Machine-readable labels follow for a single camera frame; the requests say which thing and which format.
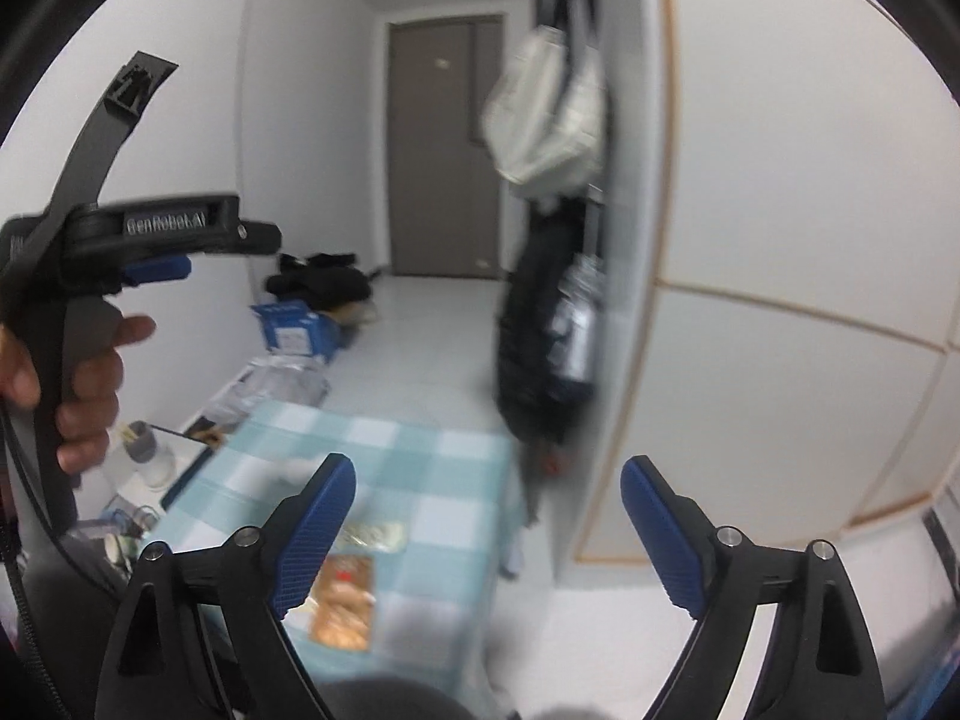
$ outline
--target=hand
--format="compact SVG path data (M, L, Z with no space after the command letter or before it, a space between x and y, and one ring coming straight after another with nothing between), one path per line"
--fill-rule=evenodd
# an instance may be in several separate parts
M150 317L126 317L117 327L110 351L77 365L73 376L77 400L56 410L56 427L64 437L56 459L67 473L86 471L104 459L107 428L117 419L117 389L123 384L123 361L116 350L146 341L155 328ZM30 354L6 327L0 327L0 397L24 409L40 402L40 382Z

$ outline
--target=brown snack package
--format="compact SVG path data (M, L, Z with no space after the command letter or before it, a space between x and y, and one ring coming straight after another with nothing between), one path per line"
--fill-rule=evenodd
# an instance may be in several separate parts
M317 611L310 637L337 650L365 651L373 622L373 558L329 555L310 590Z

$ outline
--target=table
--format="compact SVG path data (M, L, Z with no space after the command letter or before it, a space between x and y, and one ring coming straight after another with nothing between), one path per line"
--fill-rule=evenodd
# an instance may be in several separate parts
M409 543L374 557L371 649L332 650L307 635L306 611L284 625L317 683L391 674L428 683L477 717L502 717L483 668L484 638L501 560L524 506L507 436L351 418L292 404L261 405L171 505L147 541L178 552L223 543L262 525L299 489L291 459L349 457L357 497L349 521L406 524Z

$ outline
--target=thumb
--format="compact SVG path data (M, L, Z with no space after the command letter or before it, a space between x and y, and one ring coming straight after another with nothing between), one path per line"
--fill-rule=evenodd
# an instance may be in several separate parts
M0 397L24 409L40 402L40 381L27 347L7 327L0 326Z

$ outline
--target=cabinet panel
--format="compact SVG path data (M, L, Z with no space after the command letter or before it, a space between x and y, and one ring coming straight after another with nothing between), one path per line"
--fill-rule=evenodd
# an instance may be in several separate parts
M758 543L841 528L892 456L938 355L835 322L661 290L618 464L646 454ZM619 469L582 557L643 554Z
M676 0L668 281L943 343L960 111L866 0Z
M960 445L960 354L953 352L904 454L863 508L863 517L931 493Z

